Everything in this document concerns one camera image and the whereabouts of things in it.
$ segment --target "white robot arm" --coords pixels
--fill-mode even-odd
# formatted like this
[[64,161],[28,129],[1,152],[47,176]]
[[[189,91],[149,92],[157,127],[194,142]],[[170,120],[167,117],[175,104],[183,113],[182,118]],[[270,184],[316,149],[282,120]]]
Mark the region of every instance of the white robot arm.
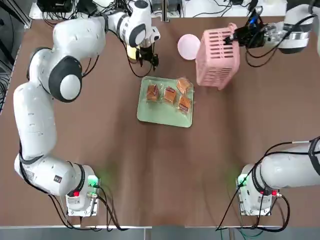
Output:
[[81,93],[83,58],[98,56],[112,30],[131,47],[149,48],[160,38],[151,25],[149,4],[137,0],[132,16],[116,12],[108,16],[72,19],[53,29],[53,48],[38,48],[31,56],[28,82],[13,93],[14,116],[20,138],[14,169],[30,184],[56,196],[66,195],[66,204],[78,216],[91,207],[88,193],[95,192],[91,167],[59,159],[50,154],[56,145],[54,99],[71,103]]
[[259,164],[247,164],[236,181],[241,214],[269,214],[272,196],[282,188],[320,185],[319,139],[292,142],[300,146],[267,155]]
[[313,29],[319,36],[319,24],[313,25],[314,21],[319,22],[319,0],[287,0],[284,21],[277,23],[264,24],[260,17],[261,13],[262,8],[255,8],[245,26],[237,28],[232,36],[225,39],[226,43],[238,41],[240,46],[245,46],[247,49],[277,46],[284,54],[295,54],[308,45],[310,32]]

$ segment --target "pink plastic basket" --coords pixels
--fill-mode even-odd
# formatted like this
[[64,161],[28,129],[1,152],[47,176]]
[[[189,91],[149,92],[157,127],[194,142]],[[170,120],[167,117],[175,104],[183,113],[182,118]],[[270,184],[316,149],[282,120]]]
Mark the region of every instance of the pink plastic basket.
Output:
[[200,86],[222,90],[240,65],[239,44],[225,45],[224,39],[234,33],[237,26],[205,30],[195,58],[196,82]]

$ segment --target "green plate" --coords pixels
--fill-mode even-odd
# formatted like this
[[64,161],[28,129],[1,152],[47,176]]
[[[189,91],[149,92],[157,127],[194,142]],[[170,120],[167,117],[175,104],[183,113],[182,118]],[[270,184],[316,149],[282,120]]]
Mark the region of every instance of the green plate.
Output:
[[147,102],[147,89],[148,85],[150,84],[157,84],[159,86],[161,86],[161,84],[163,85],[163,88],[159,89],[162,97],[164,94],[164,89],[168,86],[180,93],[177,89],[175,79],[145,76],[141,81],[139,103],[136,113],[137,118],[142,122],[189,128],[192,124],[193,116],[194,86],[192,85],[192,90],[188,91],[187,94],[187,97],[191,99],[192,103],[190,112],[185,115],[181,113],[175,106],[164,103],[162,100],[159,102]]

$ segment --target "food package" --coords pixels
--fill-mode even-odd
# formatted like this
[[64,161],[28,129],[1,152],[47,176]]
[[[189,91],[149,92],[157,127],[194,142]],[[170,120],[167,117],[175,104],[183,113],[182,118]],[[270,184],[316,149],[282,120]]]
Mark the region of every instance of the food package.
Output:
[[185,95],[180,95],[177,108],[183,113],[188,114],[191,109],[191,100]]
[[157,84],[148,85],[148,89],[146,91],[146,100],[150,102],[157,102],[159,99],[159,88]]
[[177,92],[172,87],[167,86],[164,90],[163,100],[171,105],[174,104]]
[[185,77],[180,77],[176,80],[176,87],[179,89],[179,91],[186,95],[188,90],[191,88],[192,84],[191,82],[186,79]]

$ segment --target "brown table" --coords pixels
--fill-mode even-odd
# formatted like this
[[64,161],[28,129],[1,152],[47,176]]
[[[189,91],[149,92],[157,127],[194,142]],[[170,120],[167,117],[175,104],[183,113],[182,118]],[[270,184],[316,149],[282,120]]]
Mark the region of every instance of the brown table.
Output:
[[[278,20],[265,18],[266,22]],[[193,81],[192,126],[138,121],[140,79],[131,73],[120,42],[108,33],[96,68],[83,80],[80,97],[71,104],[55,102],[58,141],[54,154],[93,167],[113,191],[122,226],[216,226],[228,206],[228,194],[234,193],[235,178],[246,163],[256,162],[278,142],[308,140],[320,134],[316,37],[312,35],[302,53],[278,52],[261,68],[249,67],[242,49],[238,73],[226,89],[217,91],[197,86],[195,63],[179,56],[177,41],[186,33],[200,38],[205,29],[224,27],[229,22],[241,26],[245,18],[153,22],[161,33],[155,46],[160,64],[150,75],[171,79],[186,76]],[[33,21],[24,35],[0,117],[0,226],[62,225],[47,196],[27,186],[14,171],[18,131],[13,92],[26,81],[31,52],[52,45],[52,29],[41,20]],[[145,71],[138,66],[135,69],[140,74]],[[319,189],[312,186],[281,191],[291,205],[291,226],[319,225]],[[244,218],[244,223],[251,225],[254,220]],[[105,225],[105,209],[101,207],[97,217],[83,223]],[[279,210],[275,208],[271,217],[262,217],[261,223],[280,226]],[[240,225],[237,201],[223,225]]]

